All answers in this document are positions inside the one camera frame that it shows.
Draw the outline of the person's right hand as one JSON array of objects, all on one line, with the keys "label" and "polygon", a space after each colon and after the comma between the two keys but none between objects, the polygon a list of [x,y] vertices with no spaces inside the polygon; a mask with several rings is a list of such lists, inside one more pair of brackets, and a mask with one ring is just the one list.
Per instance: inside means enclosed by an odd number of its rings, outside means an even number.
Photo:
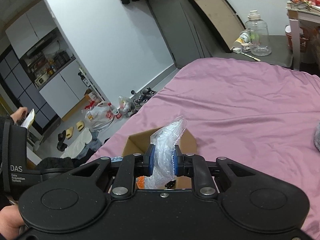
[{"label": "person's right hand", "polygon": [[1,236],[3,239],[15,239],[20,234],[24,221],[17,205],[5,206],[1,209]]}]

